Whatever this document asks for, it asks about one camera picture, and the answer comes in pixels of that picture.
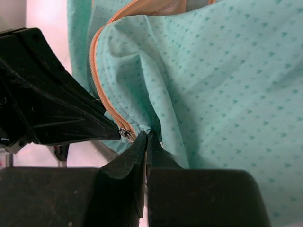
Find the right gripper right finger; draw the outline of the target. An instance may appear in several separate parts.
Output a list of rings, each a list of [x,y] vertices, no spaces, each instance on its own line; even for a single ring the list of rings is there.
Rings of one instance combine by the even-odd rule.
[[[151,227],[268,227],[255,179],[246,171],[183,169],[156,133],[147,139],[147,206]]]

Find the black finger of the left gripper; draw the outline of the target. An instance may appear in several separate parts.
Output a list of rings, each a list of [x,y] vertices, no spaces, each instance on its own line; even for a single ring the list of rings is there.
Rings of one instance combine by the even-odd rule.
[[[105,108],[63,67],[38,28],[0,34],[0,149],[119,140]]]

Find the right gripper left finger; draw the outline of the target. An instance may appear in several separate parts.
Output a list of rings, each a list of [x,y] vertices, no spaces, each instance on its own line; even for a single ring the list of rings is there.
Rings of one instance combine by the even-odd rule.
[[[137,227],[143,216],[147,135],[101,168],[6,167],[3,227]]]

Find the silver zipper slider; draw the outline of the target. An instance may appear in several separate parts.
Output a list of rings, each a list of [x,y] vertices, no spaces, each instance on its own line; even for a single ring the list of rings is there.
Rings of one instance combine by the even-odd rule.
[[[131,129],[120,128],[119,129],[119,133],[130,144],[133,144],[133,142],[135,141],[135,139],[137,137],[136,133],[133,130],[131,130]]]

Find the orange and teal jacket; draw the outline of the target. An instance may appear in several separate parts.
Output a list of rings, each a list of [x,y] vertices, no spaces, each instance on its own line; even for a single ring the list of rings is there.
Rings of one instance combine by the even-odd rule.
[[[256,179],[271,225],[303,221],[300,0],[70,0],[72,76],[118,128],[185,168]]]

